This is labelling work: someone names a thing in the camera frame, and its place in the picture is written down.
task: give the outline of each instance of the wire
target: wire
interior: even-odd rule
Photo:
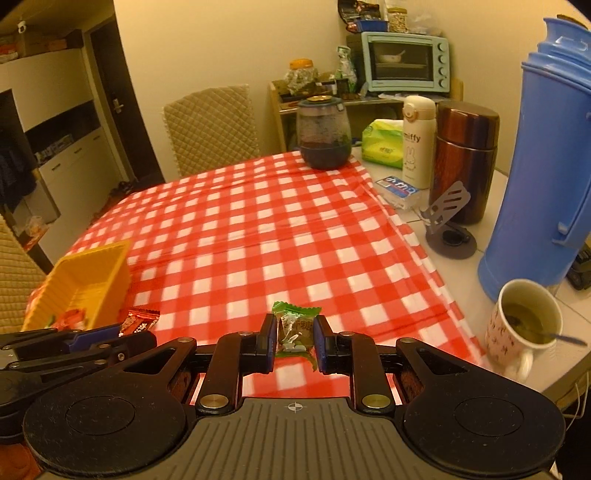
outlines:
[[[570,413],[564,413],[563,417],[565,419],[571,419],[569,426],[566,427],[566,431],[569,431],[569,428],[571,427],[571,425],[573,424],[573,422],[575,420],[580,420],[583,418],[583,415],[585,415],[585,409],[587,408],[587,397],[589,396],[589,372],[587,371],[587,381],[586,381],[586,389],[585,389],[585,397],[583,399],[583,408],[581,409],[581,413],[579,415],[579,408],[581,406],[581,396],[580,396],[580,391],[579,391],[579,382],[577,381],[574,384],[574,387],[577,391],[577,410],[574,413],[574,415],[570,414]]]

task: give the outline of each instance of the mug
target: mug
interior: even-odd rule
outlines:
[[[507,305],[517,304],[530,310],[541,322],[543,332],[562,333],[562,314],[556,299],[542,285],[524,278],[507,282],[492,311],[485,334],[485,345],[491,359],[504,367],[503,376],[523,383],[530,374],[534,352],[554,347],[534,343],[520,336],[505,317]]]

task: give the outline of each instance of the snack package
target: snack package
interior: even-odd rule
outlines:
[[[127,310],[127,317],[121,324],[119,336],[151,330],[160,318],[158,310],[132,307]]]
[[[312,364],[314,371],[318,363],[312,354],[314,348],[314,317],[320,313],[320,307],[297,307],[284,301],[276,301],[271,311],[277,317],[276,358],[300,356]]]

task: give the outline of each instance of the green candy wrapper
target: green candy wrapper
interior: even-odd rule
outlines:
[[[318,363],[312,354],[314,348],[314,317],[321,307],[298,307],[285,301],[276,301],[271,311],[277,317],[276,358],[299,356],[308,360],[314,371]]]

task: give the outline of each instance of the black device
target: black device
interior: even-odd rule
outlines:
[[[23,417],[40,395],[156,346],[151,332],[119,337],[119,328],[0,335],[0,444],[22,441]]]
[[[276,340],[269,314],[258,333],[179,338],[44,394],[23,422],[40,480],[551,478],[564,420],[534,390],[419,340],[335,335],[318,316],[319,370],[350,376],[350,397],[243,398]]]

